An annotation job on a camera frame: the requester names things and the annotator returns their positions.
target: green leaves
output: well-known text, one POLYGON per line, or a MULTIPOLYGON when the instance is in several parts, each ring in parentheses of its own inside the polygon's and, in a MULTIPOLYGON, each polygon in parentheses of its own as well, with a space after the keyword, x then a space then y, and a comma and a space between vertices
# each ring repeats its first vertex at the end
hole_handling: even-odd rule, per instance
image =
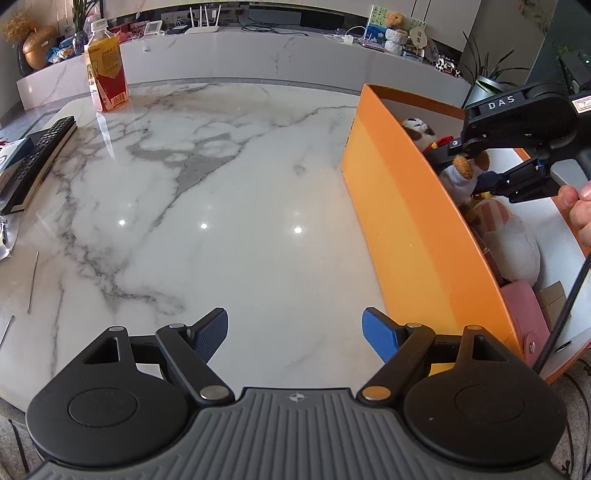
POLYGON ((84 22, 90 11, 98 3, 98 0, 73 0, 72 2, 72 14, 74 29, 79 32, 84 28, 84 22))
POLYGON ((463 66, 466 68, 466 70, 468 70, 468 72, 472 76, 472 79, 473 79, 472 83, 478 83, 478 81, 477 81, 478 76, 483 76, 483 77, 489 78, 491 80, 496 80, 504 72, 509 72, 510 70, 529 70, 529 68, 526 68, 526 67, 509 67, 509 68, 505 68, 505 69, 501 68, 501 63, 504 62, 506 59, 508 59, 511 55, 513 55, 513 53, 515 52, 515 49, 513 49, 510 52, 503 55, 501 57, 501 59, 498 62, 496 62, 496 65, 492 69, 490 69, 489 68, 489 52, 487 52, 485 59, 484 59, 484 63, 482 63, 482 58, 480 56, 480 50, 478 49, 478 43, 476 43, 476 40, 474 38, 472 40, 470 40, 465 32, 462 32, 462 34, 464 35, 464 38, 466 39, 466 44, 468 45, 468 48, 470 49, 470 53, 472 54, 472 58, 474 58, 475 74, 472 73, 472 70, 470 68, 468 68, 467 65, 463 64, 463 66))

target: pink pouch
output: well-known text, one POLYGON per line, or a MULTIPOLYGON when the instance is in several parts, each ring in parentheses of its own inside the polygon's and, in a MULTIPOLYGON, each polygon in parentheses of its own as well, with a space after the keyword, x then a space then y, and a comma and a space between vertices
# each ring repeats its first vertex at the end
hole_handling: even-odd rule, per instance
POLYGON ((525 280, 505 285, 501 294, 513 320, 525 363, 531 367, 550 336, 540 304, 525 280))

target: black cable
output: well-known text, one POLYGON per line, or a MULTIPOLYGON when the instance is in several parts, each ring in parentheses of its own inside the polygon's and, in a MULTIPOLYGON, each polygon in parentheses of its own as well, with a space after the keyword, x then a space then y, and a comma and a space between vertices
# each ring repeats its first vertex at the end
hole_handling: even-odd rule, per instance
POLYGON ((238 22, 238 25, 240 25, 240 27, 245 31, 245 32, 257 32, 257 33, 276 33, 278 35, 304 35, 306 37, 308 37, 309 35, 305 32, 299 32, 299 31, 293 31, 293 32, 279 32, 275 29, 276 26, 279 26, 277 24, 268 24, 265 22, 250 22, 247 23, 246 25, 242 25, 242 23, 240 22, 240 18, 238 17, 238 15, 236 16, 236 22, 238 22))
POLYGON ((272 23, 272 22, 263 22, 262 20, 253 20, 251 18, 251 13, 248 12, 247 13, 247 19, 249 22, 254 23, 254 24, 261 24, 261 25, 267 25, 269 27, 299 27, 300 24, 299 23, 272 23))
POLYGON ((577 278, 574 281, 573 288, 570 289, 569 296, 566 299, 566 302, 564 303, 562 310, 560 310, 560 315, 558 315, 556 325, 554 325, 554 328, 550 332, 550 336, 548 337, 548 340, 546 340, 546 343, 544 345, 544 348, 542 349, 542 352, 540 353, 540 356, 535 361, 534 366, 532 367, 534 372, 536 372, 537 374, 541 372, 542 367, 544 366, 544 364, 550 357, 550 354, 554 350, 554 347, 556 346, 558 337, 562 333, 564 325, 566 325, 566 322, 570 315, 570 311, 573 308, 574 301, 577 298, 577 295, 579 294, 581 287, 583 286, 583 282, 585 280, 585 277, 587 276, 589 268, 591 268, 591 253, 587 256, 587 258, 585 258, 583 266, 579 271, 579 275, 577 275, 577 278))

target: blue gripper pad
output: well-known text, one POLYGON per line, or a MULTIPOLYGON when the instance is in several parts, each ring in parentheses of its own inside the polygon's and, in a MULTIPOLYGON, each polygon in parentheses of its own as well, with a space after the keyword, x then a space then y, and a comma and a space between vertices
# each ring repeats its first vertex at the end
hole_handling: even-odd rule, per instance
POLYGON ((363 311, 361 318, 363 336, 379 357, 386 363, 400 348, 393 330, 374 315, 370 309, 363 311))

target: marble table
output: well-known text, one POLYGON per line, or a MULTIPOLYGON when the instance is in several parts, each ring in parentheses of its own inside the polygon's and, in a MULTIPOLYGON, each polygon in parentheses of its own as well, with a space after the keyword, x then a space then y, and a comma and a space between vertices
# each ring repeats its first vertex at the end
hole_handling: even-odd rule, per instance
POLYGON ((26 409, 100 332, 148 335, 214 307, 210 365, 244 385, 354 391, 382 362, 361 314, 384 309, 340 172, 358 97, 279 85, 131 90, 74 100, 78 130, 0 262, 0 396, 26 409), (27 303, 35 254, 32 312, 27 303))

